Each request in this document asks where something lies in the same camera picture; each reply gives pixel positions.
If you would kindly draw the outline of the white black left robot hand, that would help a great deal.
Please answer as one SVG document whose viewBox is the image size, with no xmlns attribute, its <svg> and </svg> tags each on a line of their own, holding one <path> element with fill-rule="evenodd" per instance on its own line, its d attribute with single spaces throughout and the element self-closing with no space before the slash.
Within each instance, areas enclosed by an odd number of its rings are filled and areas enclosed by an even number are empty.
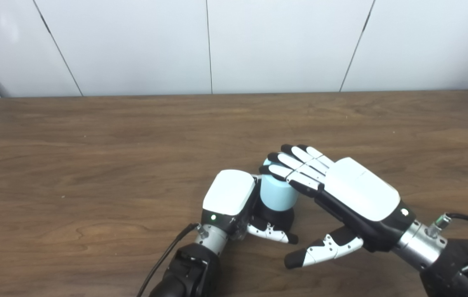
<svg viewBox="0 0 468 297">
<path fill-rule="evenodd" d="M 251 234 L 295 245 L 299 239 L 291 229 L 298 196 L 289 184 L 269 175 L 222 170 L 202 201 L 202 241 L 214 236 L 242 240 Z"/>
</svg>

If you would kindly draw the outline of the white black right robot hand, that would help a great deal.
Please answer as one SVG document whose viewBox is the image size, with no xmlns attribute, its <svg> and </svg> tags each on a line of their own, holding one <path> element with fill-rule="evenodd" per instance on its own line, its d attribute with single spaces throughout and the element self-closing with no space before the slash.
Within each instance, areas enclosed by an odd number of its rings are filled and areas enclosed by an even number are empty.
<svg viewBox="0 0 468 297">
<path fill-rule="evenodd" d="M 286 182 L 343 223 L 310 246 L 287 254 L 287 269 L 330 261 L 360 248 L 390 252 L 420 225 L 395 188 L 350 157 L 333 161 L 314 147 L 285 144 L 267 158 L 260 173 Z"/>
</svg>

